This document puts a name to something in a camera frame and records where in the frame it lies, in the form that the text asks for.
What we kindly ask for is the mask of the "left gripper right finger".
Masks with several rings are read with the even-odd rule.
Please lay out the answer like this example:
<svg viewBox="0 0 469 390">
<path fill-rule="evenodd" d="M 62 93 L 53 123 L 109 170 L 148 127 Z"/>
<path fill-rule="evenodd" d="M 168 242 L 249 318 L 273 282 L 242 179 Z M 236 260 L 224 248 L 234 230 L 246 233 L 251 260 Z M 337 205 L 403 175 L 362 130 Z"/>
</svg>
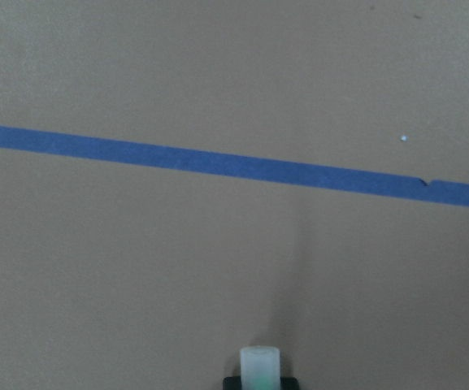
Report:
<svg viewBox="0 0 469 390">
<path fill-rule="evenodd" d="M 280 390 L 298 390 L 298 380 L 295 377 L 280 377 Z"/>
</svg>

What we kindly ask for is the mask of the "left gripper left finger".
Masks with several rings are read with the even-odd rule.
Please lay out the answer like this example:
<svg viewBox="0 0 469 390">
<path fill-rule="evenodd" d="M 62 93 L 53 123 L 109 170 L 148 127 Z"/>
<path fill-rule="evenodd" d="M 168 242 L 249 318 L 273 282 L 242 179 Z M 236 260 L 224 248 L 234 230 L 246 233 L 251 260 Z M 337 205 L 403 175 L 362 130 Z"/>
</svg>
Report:
<svg viewBox="0 0 469 390">
<path fill-rule="evenodd" d="M 222 381 L 223 390 L 242 390 L 242 383 L 240 376 L 229 376 L 223 378 Z"/>
</svg>

